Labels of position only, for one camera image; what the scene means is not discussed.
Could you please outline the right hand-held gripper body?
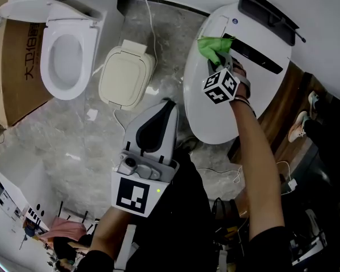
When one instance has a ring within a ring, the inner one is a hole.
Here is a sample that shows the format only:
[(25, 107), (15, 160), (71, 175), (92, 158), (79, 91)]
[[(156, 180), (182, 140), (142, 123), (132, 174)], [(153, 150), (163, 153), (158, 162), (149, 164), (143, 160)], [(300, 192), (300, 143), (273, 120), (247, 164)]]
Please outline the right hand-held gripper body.
[(233, 76), (228, 69), (222, 69), (203, 81), (202, 92), (214, 104), (220, 104), (232, 101), (236, 96), (239, 85), (238, 77)]

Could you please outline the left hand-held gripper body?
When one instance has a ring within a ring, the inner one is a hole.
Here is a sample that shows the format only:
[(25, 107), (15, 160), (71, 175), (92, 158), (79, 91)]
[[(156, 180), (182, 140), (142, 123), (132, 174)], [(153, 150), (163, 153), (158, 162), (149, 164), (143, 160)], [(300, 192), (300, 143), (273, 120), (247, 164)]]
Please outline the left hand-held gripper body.
[(123, 150), (111, 174), (112, 206), (148, 217), (179, 170), (175, 160), (165, 165)]

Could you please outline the green cloth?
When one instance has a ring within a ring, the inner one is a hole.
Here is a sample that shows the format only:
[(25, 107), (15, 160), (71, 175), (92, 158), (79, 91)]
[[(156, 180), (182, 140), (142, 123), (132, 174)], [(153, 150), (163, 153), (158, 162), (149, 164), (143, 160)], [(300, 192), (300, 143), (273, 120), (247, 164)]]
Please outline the green cloth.
[(198, 50), (202, 56), (210, 60), (215, 66), (220, 66), (221, 60), (218, 53), (229, 53), (231, 45), (236, 37), (206, 37), (197, 40)]

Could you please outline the person's right forearm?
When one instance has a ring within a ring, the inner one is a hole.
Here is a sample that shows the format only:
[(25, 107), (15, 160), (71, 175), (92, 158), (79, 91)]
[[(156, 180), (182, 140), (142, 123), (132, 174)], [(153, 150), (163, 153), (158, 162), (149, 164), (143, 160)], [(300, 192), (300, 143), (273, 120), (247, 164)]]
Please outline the person's right forearm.
[(239, 132), (252, 239), (268, 229), (284, 226), (281, 182), (269, 142), (248, 100), (237, 95), (230, 106)]

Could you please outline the person's left forearm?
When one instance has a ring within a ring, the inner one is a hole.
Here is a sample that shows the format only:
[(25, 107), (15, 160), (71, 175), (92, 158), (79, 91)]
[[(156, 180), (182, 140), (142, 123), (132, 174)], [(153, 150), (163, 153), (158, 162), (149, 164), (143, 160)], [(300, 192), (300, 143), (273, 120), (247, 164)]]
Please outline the person's left forearm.
[(104, 252), (115, 260), (120, 252), (132, 216), (129, 212), (110, 207), (97, 225), (90, 251)]

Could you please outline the white smart toilet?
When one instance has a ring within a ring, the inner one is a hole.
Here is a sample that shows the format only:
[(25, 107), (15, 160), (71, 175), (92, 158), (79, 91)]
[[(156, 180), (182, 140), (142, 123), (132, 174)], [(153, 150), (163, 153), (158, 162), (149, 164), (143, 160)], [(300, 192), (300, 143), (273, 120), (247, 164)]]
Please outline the white smart toilet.
[[(229, 54), (238, 60), (250, 81), (249, 102), (260, 117), (276, 95), (291, 58), (291, 46), (265, 26), (238, 10), (237, 3), (215, 10), (201, 25), (201, 37), (235, 37)], [(235, 117), (226, 102), (214, 104), (203, 93), (213, 74), (211, 62), (193, 41), (184, 71), (184, 106), (193, 134), (202, 142), (219, 145), (238, 136)]]

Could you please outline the white open toilet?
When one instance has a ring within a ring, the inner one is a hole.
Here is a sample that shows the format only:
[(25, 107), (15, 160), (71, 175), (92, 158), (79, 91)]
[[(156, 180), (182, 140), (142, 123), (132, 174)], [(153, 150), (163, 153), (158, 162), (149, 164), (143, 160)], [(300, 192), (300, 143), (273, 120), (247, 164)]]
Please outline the white open toilet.
[(46, 89), (61, 100), (78, 97), (118, 45), (124, 16), (118, 0), (8, 0), (3, 20), (44, 23), (40, 71)]

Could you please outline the person's right hand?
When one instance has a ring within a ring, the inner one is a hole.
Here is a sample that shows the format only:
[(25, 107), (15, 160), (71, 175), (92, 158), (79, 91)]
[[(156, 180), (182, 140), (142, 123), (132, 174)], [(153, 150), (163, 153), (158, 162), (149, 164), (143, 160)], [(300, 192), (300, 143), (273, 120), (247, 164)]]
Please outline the person's right hand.
[(237, 77), (240, 81), (236, 94), (246, 99), (249, 99), (250, 81), (247, 79), (247, 73), (240, 62), (233, 61), (232, 64), (233, 75)]

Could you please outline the person's right shoe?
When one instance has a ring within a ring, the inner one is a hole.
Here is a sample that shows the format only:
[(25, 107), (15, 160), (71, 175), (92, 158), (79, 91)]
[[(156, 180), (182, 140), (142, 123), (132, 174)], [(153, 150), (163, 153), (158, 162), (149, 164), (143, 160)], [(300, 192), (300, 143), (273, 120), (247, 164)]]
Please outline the person's right shoe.
[(187, 153), (191, 153), (193, 150), (197, 148), (198, 144), (199, 144), (198, 138), (196, 138), (195, 136), (191, 136), (183, 141), (181, 148)]

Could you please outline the person's shoe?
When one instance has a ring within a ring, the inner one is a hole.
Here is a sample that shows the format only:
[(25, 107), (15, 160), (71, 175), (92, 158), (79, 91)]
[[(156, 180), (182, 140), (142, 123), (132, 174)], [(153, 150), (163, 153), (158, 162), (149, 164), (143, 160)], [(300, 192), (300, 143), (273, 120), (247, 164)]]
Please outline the person's shoe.
[(198, 138), (196, 138), (195, 136), (191, 136), (183, 141), (181, 148), (187, 153), (191, 153), (193, 150), (197, 148), (198, 144), (199, 144)]
[(304, 130), (304, 124), (309, 119), (310, 119), (310, 116), (308, 112), (305, 110), (303, 110), (302, 112), (298, 114), (294, 124), (291, 126), (288, 132), (287, 138), (290, 143), (306, 135), (306, 132)]
[(316, 107), (315, 104), (318, 102), (319, 100), (319, 96), (315, 91), (312, 91), (309, 95), (308, 95), (308, 102), (309, 102), (309, 112), (313, 113), (316, 111)]

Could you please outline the beige trash bin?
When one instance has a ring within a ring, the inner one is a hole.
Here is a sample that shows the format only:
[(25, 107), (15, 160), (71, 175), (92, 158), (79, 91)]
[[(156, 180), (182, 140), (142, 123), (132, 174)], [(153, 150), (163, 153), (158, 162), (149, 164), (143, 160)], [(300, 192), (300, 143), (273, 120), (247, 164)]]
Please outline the beige trash bin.
[(155, 68), (155, 57), (146, 51), (146, 45), (124, 40), (108, 53), (99, 81), (103, 102), (127, 111), (139, 104)]

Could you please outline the person's black clothed body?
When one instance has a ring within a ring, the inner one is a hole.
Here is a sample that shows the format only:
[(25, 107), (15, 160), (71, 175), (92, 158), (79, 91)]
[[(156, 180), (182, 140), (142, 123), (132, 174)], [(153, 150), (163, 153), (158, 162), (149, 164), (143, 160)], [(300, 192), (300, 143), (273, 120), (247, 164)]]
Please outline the person's black clothed body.
[[(180, 168), (151, 215), (138, 221), (134, 240), (139, 249), (126, 272), (215, 272), (217, 258), (212, 240), (210, 204), (190, 156), (178, 151)], [(114, 261), (93, 250), (76, 272), (113, 272)], [(285, 226), (250, 238), (237, 272), (292, 272)]]

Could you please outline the wooden platform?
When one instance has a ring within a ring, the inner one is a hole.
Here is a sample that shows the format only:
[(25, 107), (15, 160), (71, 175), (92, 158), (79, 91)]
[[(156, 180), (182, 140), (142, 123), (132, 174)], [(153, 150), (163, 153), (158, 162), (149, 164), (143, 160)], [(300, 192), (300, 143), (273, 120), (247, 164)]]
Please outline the wooden platform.
[(292, 143), (287, 136), (297, 115), (303, 110), (309, 111), (308, 95), (313, 90), (328, 101), (332, 99), (313, 74), (290, 62), (276, 95), (258, 119), (278, 162), (278, 171), (284, 178), (288, 177), (288, 170), (296, 169), (312, 145), (306, 136)]

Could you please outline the white cabinet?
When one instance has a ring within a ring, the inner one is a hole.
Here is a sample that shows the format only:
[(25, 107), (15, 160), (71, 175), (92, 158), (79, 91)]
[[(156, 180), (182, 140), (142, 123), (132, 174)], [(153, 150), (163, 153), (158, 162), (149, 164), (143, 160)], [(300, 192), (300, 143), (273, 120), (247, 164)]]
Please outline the white cabinet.
[(51, 228), (61, 201), (40, 158), (26, 151), (6, 150), (0, 155), (0, 182), (24, 216), (45, 230)]

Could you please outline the large cardboard box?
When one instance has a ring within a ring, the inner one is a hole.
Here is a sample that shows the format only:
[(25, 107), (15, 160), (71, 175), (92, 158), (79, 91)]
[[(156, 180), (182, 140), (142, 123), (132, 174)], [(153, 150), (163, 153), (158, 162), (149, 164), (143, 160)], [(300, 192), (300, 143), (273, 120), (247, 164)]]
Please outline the large cardboard box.
[(0, 124), (14, 126), (52, 95), (40, 73), (45, 24), (6, 20), (0, 26)]

